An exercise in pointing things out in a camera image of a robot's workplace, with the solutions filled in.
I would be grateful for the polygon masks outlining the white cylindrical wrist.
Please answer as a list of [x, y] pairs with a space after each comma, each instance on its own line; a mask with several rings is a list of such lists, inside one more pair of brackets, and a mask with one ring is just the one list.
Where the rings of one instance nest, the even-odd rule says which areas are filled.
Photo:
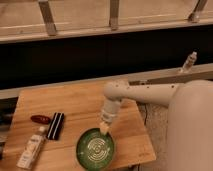
[[106, 99], [104, 101], [103, 107], [101, 109], [101, 119], [104, 122], [100, 123], [100, 132], [103, 135], [106, 135], [109, 132], [109, 125], [113, 122], [113, 120], [116, 118], [119, 109], [121, 107], [121, 101], [120, 100], [109, 100]]

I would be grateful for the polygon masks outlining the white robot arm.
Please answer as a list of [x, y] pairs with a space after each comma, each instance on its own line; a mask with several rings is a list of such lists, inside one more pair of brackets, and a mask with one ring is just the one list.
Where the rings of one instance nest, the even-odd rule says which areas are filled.
[[131, 99], [168, 108], [167, 171], [213, 171], [213, 81], [104, 86], [100, 131], [106, 134], [121, 102]]

